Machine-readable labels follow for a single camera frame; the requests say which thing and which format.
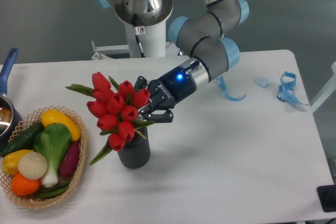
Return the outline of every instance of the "white table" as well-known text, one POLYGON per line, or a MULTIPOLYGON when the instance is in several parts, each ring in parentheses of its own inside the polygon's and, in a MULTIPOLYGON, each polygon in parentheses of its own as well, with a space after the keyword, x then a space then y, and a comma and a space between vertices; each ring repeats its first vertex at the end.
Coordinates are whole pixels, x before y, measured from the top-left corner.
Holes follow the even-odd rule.
MULTIPOLYGON (((88 161, 106 141, 86 108, 89 97, 64 88, 91 86, 91 74, 135 82, 156 79, 186 57, 21 64, 8 98, 24 116, 50 105, 79 113, 88 127, 88 161)), ((45 210, 15 206, 1 191, 0 223, 272 223, 336 217, 320 206, 316 188, 332 178, 309 106, 276 99, 284 71, 298 76, 296 96, 308 99, 294 55, 286 50, 242 53, 224 74, 232 102, 209 83, 173 110, 171 124, 149 127, 151 158, 123 167, 112 152, 86 166, 77 190, 45 210), (267 88, 256 77, 270 81, 267 88)))

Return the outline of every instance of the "cucumber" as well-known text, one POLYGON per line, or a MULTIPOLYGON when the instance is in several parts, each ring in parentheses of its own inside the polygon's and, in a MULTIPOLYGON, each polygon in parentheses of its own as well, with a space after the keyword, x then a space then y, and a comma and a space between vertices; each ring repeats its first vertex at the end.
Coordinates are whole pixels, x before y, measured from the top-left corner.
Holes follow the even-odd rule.
POLYGON ((32 150, 35 137, 44 130, 41 122, 35 123, 21 132, 19 136, 8 142, 6 148, 0 153, 1 157, 19 150, 32 150))

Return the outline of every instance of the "tulip bouquet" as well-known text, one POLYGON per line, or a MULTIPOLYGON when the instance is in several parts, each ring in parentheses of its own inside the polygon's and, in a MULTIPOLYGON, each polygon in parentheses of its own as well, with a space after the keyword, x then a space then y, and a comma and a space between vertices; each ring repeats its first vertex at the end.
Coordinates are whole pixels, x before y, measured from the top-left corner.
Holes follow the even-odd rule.
POLYGON ((100 135, 109 135, 105 146, 93 158, 90 165, 101 160, 112 150, 122 150, 125 142, 134 138, 135 132, 145 138, 138 129, 154 123, 142 121, 141 117, 138 117, 138 108, 147 105, 150 98, 147 89, 135 92, 129 81, 118 84, 112 77, 109 76, 108 80, 100 72, 92 75, 92 83, 93 88, 80 84, 66 87, 96 99, 89 101, 87 107, 92 115, 98 118, 97 127, 102 130, 100 135))

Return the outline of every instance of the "blue pot handle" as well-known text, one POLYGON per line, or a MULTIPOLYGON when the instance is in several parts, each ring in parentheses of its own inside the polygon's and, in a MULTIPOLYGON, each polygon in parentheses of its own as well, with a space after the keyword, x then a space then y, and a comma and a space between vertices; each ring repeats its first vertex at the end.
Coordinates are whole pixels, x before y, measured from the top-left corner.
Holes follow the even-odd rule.
POLYGON ((18 53, 19 51, 17 50, 17 48, 12 48, 8 53, 6 61, 0 72, 0 94, 7 95, 8 77, 12 70, 12 67, 14 65, 18 53))

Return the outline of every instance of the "red tulip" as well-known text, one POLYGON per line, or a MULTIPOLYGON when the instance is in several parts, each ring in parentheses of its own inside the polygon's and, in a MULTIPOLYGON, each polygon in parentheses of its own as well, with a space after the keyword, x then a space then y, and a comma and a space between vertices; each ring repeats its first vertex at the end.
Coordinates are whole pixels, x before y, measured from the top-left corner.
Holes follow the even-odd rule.
POLYGON ((125 140, 118 133, 113 133, 108 137, 109 146, 115 150, 120 151, 124 148, 125 140))
POLYGON ((134 94, 132 103, 135 107, 143 107, 148 103, 150 96, 151 94, 148 89, 141 89, 134 94))
POLYGON ((103 102, 87 102, 86 105, 92 115, 97 118, 101 118, 103 115, 107 114, 107 106, 103 102))
POLYGON ((134 88, 132 83, 129 81, 124 81, 123 83, 119 84, 118 93, 124 98, 124 100, 127 100, 127 94, 130 93, 131 96, 134 94, 134 88))
POLYGON ((122 121, 118 124, 118 133, 126 141, 131 141, 134 137, 134 126, 129 121, 122 121))
POLYGON ((116 115, 106 114, 98 119, 97 127, 102 131, 112 131, 118 125, 118 122, 116 115))
POLYGON ((124 121, 133 121, 138 117, 138 110, 136 107, 131 105, 125 105, 125 107, 121 111, 121 118, 124 121))
POLYGON ((95 89, 111 89, 112 85, 108 79, 106 79, 101 72, 92 74, 92 83, 95 89))
POLYGON ((125 105, 125 101, 121 95, 114 93, 107 103, 107 110, 111 114, 118 114, 125 105))
POLYGON ((93 89, 93 97, 100 102, 107 104, 114 92, 110 89, 93 89))

